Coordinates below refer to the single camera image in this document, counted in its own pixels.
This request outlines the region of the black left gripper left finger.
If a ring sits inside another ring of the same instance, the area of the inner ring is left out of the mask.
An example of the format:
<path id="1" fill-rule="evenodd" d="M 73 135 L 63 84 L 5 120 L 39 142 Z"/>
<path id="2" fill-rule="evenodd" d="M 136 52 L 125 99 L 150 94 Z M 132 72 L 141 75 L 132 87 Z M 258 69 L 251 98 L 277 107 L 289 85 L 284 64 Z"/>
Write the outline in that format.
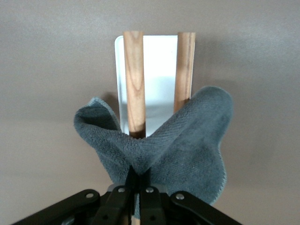
<path id="1" fill-rule="evenodd" d="M 129 225 L 133 211 L 135 172 L 123 184 L 111 185 L 101 196 L 86 189 L 27 216 L 15 225 Z"/>

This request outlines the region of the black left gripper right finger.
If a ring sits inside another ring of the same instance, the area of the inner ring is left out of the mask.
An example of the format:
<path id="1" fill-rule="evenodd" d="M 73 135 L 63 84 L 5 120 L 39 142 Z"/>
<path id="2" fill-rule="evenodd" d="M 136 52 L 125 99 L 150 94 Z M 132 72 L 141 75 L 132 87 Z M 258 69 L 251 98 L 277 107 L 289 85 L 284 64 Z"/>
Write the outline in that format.
<path id="1" fill-rule="evenodd" d="M 239 225 L 240 223 L 186 191 L 171 196 L 156 187 L 140 192 L 142 225 Z"/>

